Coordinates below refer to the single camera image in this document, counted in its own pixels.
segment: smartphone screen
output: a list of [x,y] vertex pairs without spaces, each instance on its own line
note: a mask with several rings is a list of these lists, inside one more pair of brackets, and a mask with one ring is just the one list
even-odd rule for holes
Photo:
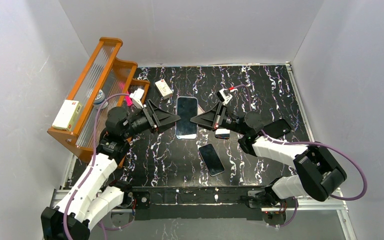
[[220,160],[219,155],[217,155],[217,152],[212,144],[202,146],[198,148],[198,151],[211,177],[214,177],[225,171],[225,167],[223,166],[223,163]]
[[197,137],[197,124],[191,118],[198,115],[198,100],[195,97],[180,96],[177,98],[177,115],[180,120],[176,122],[176,137],[178,139],[195,139]]

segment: metal frame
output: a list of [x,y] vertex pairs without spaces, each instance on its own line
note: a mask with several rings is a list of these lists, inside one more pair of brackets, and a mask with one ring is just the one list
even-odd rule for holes
[[[218,66],[218,65],[219,64],[208,65],[208,67],[210,67],[210,66],[214,67],[214,66]],[[272,65],[272,64],[253,64],[253,63],[249,63],[249,64],[223,64],[223,66],[226,66],[226,65],[228,65],[228,66],[243,66],[243,65],[252,65],[252,66],[261,65],[261,66],[263,66],[263,65]],[[287,69],[287,72],[288,72],[288,75],[289,75],[289,78],[290,78],[290,81],[292,84],[292,88],[295,92],[295,98],[296,98],[296,101],[298,103],[299,110],[301,111],[301,116],[302,116],[302,119],[304,121],[304,126],[305,126],[307,133],[308,133],[308,137],[311,141],[314,141],[313,132],[310,128],[310,124],[309,124],[309,121],[308,121],[308,118],[307,118],[307,115],[306,115],[306,112],[304,109],[304,105],[303,105],[303,102],[301,100],[301,96],[300,96],[300,93],[298,91],[298,88],[297,88],[297,83],[296,83],[295,78],[294,78],[291,63],[289,61],[287,61],[285,63],[285,65],[286,65],[286,69]],[[70,163],[68,164],[67,171],[64,175],[64,179],[63,179],[64,183],[61,186],[64,186],[64,184],[67,182],[67,180],[72,177],[75,161],[76,161],[76,158],[72,157]],[[54,207],[61,199],[63,199],[63,197],[68,192],[69,192],[69,190],[56,190],[56,191],[54,191],[50,206]],[[335,194],[338,196],[343,196],[340,188],[338,188],[335,191]],[[347,206],[347,203],[345,201],[330,197],[326,201],[320,202],[320,201],[316,201],[316,200],[310,198],[309,196],[302,196],[302,197],[298,198],[298,204],[299,204],[299,207],[297,209],[298,211],[317,211],[317,210],[336,211],[338,214],[338,220],[341,224],[345,239],[346,240],[356,240],[357,239],[355,232],[354,232],[354,229],[353,229],[353,226],[352,226],[351,221],[350,221],[350,217],[348,215],[348,206]],[[273,208],[270,208],[270,207],[261,208],[262,212],[272,211],[272,210],[273,210]],[[291,207],[287,209],[287,211],[293,211],[293,210],[294,210],[294,208],[291,208]],[[130,209],[113,209],[112,213],[131,213],[131,210]]]

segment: marble pattern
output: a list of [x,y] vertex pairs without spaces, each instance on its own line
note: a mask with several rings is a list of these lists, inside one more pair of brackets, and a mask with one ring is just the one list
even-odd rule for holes
[[[236,115],[243,115],[251,107],[266,123],[285,119],[292,132],[284,139],[308,140],[285,65],[144,67],[137,69],[135,78],[150,81],[147,99],[171,113],[176,112],[179,96],[197,98],[200,107],[208,111],[218,101],[215,95],[218,90],[245,84],[250,91],[251,106],[246,89],[240,88],[229,103]],[[161,98],[154,87],[161,79],[174,90],[173,97]],[[240,137],[231,132],[230,139],[218,139],[214,132],[200,127],[193,140],[177,139],[174,127],[161,134],[145,131],[133,137],[123,168],[110,175],[109,181],[125,180],[138,187],[265,186],[277,177],[294,174],[291,167],[277,161],[243,153],[237,142]],[[198,147],[210,143],[225,167],[224,173],[214,177],[209,175],[198,154]],[[78,161],[72,180],[76,181],[85,168],[86,164]]]

